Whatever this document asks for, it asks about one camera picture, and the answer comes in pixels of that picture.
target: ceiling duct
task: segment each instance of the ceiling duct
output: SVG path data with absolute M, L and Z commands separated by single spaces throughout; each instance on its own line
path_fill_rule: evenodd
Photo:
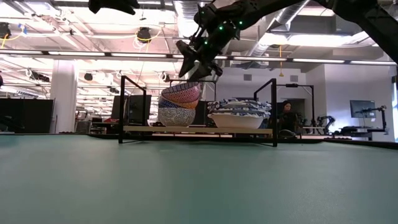
M 299 14 L 299 12 L 310 2 L 310 0 L 305 0 L 297 4 L 286 7 L 278 12 L 278 14 L 273 18 L 271 24 L 268 26 L 266 33 L 260 38 L 259 42 L 246 54 L 246 56 L 261 57 L 264 55 L 266 50 L 270 47 L 269 31 L 278 29 L 283 31 L 289 31 L 290 23 Z M 256 62 L 246 62 L 244 64 L 238 65 L 241 68 L 258 67 Z
M 198 4 L 201 7 L 205 5 L 204 2 L 198 1 L 174 1 L 180 37 L 190 37 L 198 29 L 198 24 L 193 20 L 198 12 Z

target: wooden shelf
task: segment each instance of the wooden shelf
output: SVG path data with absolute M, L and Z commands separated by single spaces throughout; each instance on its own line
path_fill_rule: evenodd
M 124 126 L 123 130 L 166 132 L 166 133 L 272 134 L 272 129 L 246 129 L 246 128 L 183 128 L 183 127 Z

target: stack of plates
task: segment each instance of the stack of plates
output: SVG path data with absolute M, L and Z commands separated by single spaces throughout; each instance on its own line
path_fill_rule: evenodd
M 271 105 L 254 100 L 221 100 L 208 103 L 208 117 L 218 128 L 257 129 L 270 115 Z
M 183 83 L 164 89 L 158 103 L 159 121 L 164 126 L 186 127 L 192 124 L 200 92 L 198 82 Z

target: desk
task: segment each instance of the desk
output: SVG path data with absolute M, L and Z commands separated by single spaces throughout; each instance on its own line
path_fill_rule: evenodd
M 0 136 L 0 223 L 398 223 L 398 151 Z

